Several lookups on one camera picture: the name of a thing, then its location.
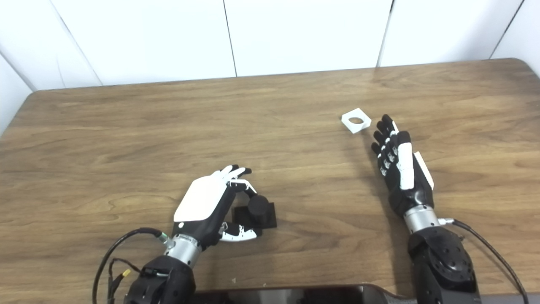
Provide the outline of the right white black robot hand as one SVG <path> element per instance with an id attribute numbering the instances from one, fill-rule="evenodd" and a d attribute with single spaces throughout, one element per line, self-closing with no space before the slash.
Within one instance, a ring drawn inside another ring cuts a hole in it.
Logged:
<path id="1" fill-rule="evenodd" d="M 428 169 L 413 153 L 410 133 L 399 130 L 384 114 L 376 124 L 371 149 L 388 189 L 390 208 L 398 216 L 416 206 L 434 207 L 432 179 Z"/>

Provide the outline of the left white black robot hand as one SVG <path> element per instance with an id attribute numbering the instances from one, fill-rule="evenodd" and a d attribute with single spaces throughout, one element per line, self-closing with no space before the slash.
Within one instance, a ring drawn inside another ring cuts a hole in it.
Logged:
<path id="1" fill-rule="evenodd" d="M 219 241 L 248 241 L 262 236 L 262 229 L 225 220 L 237 193 L 249 198 L 258 194 L 249 181 L 242 179 L 246 174 L 251 174 L 251 168 L 233 164 L 195 179 L 174 212 L 173 235 L 194 239 L 202 251 Z"/>

